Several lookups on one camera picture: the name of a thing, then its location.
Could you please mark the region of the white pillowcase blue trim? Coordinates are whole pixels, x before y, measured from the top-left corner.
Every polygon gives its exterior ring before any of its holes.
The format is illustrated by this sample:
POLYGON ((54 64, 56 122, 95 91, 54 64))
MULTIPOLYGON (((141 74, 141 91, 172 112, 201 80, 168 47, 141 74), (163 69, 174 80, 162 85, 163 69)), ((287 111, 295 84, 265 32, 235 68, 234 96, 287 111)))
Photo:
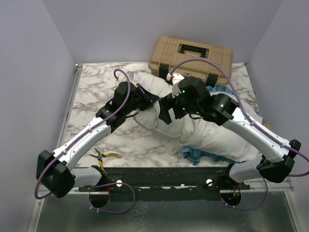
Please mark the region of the white pillowcase blue trim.
POLYGON ((192 119, 188 115, 176 122, 182 123, 178 137, 181 154, 192 165, 202 165, 207 161, 242 163, 262 156, 239 135, 213 122, 192 119))

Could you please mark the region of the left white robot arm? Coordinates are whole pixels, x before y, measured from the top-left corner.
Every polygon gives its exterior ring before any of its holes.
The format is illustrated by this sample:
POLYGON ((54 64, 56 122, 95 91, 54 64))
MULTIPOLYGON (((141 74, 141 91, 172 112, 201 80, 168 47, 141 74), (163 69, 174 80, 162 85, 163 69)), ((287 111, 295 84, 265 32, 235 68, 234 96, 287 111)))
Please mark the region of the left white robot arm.
POLYGON ((130 113, 144 111, 159 100, 143 88, 121 82, 110 99, 95 114, 87 126, 73 139, 53 152, 38 155, 36 178, 57 198, 64 197, 77 186, 78 177, 72 173, 77 162, 101 139, 120 127, 130 113))

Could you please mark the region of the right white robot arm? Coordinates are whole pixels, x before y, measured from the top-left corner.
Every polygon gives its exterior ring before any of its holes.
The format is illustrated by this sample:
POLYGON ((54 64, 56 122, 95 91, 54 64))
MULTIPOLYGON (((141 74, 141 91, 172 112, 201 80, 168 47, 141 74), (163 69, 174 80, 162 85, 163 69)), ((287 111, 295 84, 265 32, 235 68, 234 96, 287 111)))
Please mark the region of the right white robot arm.
POLYGON ((172 122, 170 109, 176 119, 198 115, 236 133, 262 153, 260 158, 228 168, 228 173, 222 176, 222 184, 227 189, 260 177, 281 183, 292 171, 294 157, 301 146, 299 141, 277 136, 250 117, 240 103, 226 94, 211 95, 198 78, 187 77, 175 83, 172 92, 159 100, 159 106, 159 118, 167 124, 172 122))

